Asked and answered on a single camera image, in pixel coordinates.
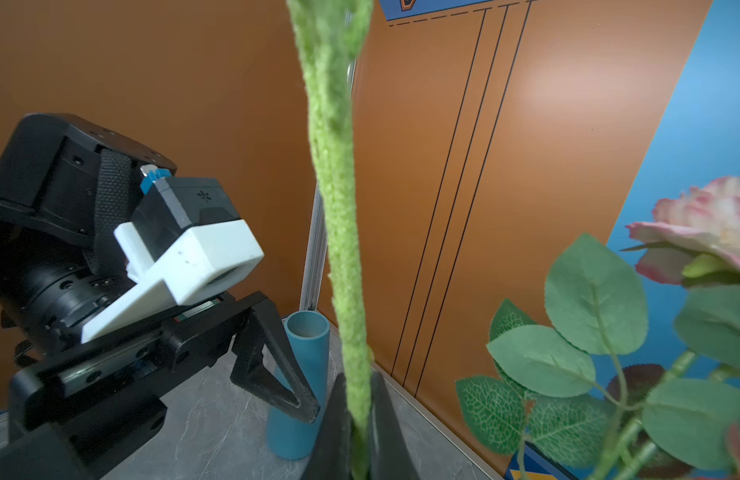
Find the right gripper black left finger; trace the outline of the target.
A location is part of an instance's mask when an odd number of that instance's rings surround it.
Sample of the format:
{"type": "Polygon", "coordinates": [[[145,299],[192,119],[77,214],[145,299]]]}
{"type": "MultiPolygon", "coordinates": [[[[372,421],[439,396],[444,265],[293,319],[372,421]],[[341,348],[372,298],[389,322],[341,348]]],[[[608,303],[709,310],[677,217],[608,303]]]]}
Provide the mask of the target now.
{"type": "Polygon", "coordinates": [[[351,478],[352,416],[347,406],[346,378],[337,375],[314,449],[301,480],[351,478]]]}

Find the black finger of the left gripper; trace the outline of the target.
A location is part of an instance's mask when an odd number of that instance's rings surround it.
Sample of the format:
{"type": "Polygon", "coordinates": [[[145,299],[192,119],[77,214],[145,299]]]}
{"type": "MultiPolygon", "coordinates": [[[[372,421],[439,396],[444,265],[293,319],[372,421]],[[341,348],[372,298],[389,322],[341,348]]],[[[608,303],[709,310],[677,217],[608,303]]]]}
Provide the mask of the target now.
{"type": "Polygon", "coordinates": [[[282,413],[316,421],[319,401],[306,379],[275,303],[262,298],[242,312],[232,352],[231,382],[282,413]]]}

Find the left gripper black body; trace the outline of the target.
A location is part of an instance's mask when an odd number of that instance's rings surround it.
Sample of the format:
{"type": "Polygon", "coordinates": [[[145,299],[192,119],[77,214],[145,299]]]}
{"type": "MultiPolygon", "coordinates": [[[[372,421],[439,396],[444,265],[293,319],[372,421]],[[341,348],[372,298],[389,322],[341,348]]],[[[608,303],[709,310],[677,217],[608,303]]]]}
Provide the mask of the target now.
{"type": "Polygon", "coordinates": [[[163,396],[260,339],[256,292],[173,307],[22,369],[9,387],[0,479],[99,479],[153,438],[163,396]]]}

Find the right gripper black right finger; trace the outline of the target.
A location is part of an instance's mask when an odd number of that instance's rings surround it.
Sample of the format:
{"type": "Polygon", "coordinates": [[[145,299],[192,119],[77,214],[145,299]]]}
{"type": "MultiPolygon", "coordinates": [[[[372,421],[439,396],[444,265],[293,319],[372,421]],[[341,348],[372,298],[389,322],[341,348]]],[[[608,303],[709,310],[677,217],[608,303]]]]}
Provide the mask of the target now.
{"type": "Polygon", "coordinates": [[[372,377],[369,420],[369,476],[371,480],[418,480],[402,429],[380,372],[372,377]]]}

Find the pink rose spray with leaves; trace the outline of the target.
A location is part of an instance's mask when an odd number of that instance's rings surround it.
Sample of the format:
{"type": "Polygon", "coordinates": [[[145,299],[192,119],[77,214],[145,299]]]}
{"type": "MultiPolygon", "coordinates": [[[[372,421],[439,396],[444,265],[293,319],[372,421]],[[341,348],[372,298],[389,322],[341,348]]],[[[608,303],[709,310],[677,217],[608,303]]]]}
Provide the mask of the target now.
{"type": "Polygon", "coordinates": [[[658,201],[629,228],[628,264],[591,235],[552,265],[548,325],[510,301],[456,383],[478,442],[592,479],[740,479],[740,176],[658,201]]]}

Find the white poppy fuzzy green stem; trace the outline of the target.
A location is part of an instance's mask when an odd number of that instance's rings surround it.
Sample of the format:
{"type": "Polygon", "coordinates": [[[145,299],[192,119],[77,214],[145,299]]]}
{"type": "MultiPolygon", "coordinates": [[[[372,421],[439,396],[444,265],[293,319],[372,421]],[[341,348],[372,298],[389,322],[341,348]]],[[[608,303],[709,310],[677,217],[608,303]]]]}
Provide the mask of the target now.
{"type": "Polygon", "coordinates": [[[372,351],[367,343],[348,68],[368,34],[370,1],[287,4],[308,97],[312,162],[324,202],[333,307],[342,338],[348,410],[354,428],[351,472],[370,471],[372,351]]]}

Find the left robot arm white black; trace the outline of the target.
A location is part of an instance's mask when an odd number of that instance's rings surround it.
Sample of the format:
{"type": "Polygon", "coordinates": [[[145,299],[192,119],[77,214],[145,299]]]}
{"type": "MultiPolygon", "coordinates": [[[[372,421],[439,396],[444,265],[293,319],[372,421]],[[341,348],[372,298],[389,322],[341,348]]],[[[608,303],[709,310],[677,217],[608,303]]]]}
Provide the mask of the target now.
{"type": "Polygon", "coordinates": [[[106,475],[227,353],[234,385],[314,422],[275,304],[230,294],[263,256],[217,180],[78,116],[25,116],[0,157],[1,324],[24,334],[0,479],[106,475]]]}

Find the aluminium corner post left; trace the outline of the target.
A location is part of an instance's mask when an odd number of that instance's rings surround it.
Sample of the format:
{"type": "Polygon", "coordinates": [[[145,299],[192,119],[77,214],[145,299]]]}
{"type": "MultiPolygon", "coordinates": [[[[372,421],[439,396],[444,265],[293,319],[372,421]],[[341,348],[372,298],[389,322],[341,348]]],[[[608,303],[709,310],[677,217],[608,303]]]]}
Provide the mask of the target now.
{"type": "Polygon", "coordinates": [[[328,251],[324,200],[316,184],[310,221],[308,245],[300,294],[299,309],[318,309],[328,251]]]}

